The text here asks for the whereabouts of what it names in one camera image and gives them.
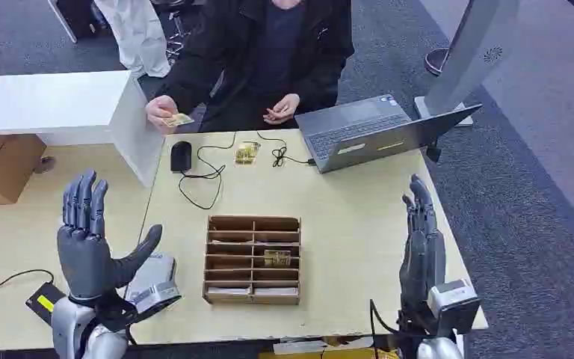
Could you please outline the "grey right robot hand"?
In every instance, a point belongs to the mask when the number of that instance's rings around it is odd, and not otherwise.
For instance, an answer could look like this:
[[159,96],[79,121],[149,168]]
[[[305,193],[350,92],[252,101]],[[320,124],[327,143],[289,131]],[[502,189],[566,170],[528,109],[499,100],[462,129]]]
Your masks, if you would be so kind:
[[417,174],[411,176],[410,190],[413,197],[402,196],[408,234],[399,271],[401,308],[419,313],[428,307],[430,290],[445,282],[446,253],[431,193]]

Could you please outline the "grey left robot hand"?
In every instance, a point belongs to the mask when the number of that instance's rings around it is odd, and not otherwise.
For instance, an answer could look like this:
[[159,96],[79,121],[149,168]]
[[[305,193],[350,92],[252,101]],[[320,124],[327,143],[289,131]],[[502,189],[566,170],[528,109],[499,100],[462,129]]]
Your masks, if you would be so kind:
[[163,227],[153,225],[130,254],[114,259],[105,237],[107,190],[108,182],[88,170],[63,193],[58,256],[70,297],[77,302],[94,301],[129,284],[161,241]]

